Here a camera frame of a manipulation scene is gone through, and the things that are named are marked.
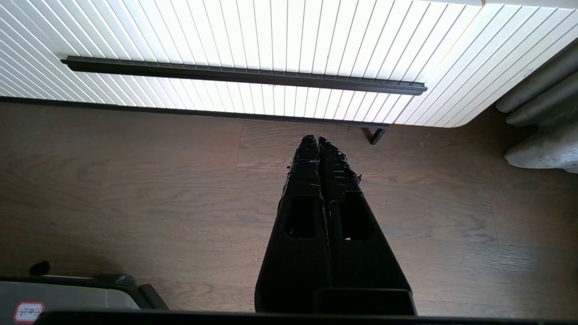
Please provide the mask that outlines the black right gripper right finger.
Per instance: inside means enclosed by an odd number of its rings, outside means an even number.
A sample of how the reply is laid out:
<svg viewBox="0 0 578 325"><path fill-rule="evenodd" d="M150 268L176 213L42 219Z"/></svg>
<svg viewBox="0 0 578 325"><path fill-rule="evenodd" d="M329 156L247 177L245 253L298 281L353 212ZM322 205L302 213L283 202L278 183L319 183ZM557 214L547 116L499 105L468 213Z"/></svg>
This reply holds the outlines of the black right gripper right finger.
<svg viewBox="0 0 578 325"><path fill-rule="evenodd" d="M319 154L331 285L318 292L318 308L342 315L415 316L411 286L347 156L324 137Z"/></svg>

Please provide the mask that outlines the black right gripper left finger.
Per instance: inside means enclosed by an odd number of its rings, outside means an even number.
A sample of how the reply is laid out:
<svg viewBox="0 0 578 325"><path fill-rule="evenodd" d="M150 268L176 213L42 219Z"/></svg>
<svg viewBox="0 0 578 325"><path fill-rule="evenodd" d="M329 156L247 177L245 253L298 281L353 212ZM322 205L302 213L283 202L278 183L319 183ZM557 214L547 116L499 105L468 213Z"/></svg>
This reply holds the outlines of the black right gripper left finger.
<svg viewBox="0 0 578 325"><path fill-rule="evenodd" d="M255 287L255 310L312 313L331 284L330 251L316 138L296 148Z"/></svg>

